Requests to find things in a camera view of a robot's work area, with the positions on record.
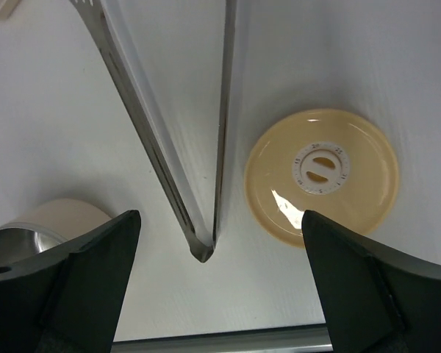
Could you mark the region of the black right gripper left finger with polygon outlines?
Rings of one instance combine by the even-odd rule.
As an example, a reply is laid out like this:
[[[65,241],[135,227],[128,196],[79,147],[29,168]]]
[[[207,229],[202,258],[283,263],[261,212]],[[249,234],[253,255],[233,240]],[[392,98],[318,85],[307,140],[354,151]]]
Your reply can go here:
[[[0,265],[0,352],[110,352],[140,228],[139,212],[129,210]]]

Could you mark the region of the steel lunch box bowl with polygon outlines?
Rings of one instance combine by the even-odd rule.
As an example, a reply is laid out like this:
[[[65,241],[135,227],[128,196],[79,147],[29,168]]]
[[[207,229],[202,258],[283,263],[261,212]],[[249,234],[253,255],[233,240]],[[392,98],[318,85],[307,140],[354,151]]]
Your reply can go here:
[[[111,220],[78,199],[55,199],[0,226],[0,267],[47,251]]]

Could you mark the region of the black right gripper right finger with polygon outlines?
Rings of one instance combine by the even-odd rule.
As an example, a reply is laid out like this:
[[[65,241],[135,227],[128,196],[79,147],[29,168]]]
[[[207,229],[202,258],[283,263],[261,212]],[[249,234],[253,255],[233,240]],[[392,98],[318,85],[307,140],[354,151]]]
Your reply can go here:
[[[335,352],[441,352],[441,265],[312,210],[302,232]]]

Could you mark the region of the metal tongs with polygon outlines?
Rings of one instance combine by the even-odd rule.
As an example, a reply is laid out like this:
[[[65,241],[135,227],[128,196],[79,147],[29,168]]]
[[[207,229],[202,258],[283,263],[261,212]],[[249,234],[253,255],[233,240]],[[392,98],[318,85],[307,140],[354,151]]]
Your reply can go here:
[[[222,205],[235,1],[75,1],[182,229],[206,262]]]

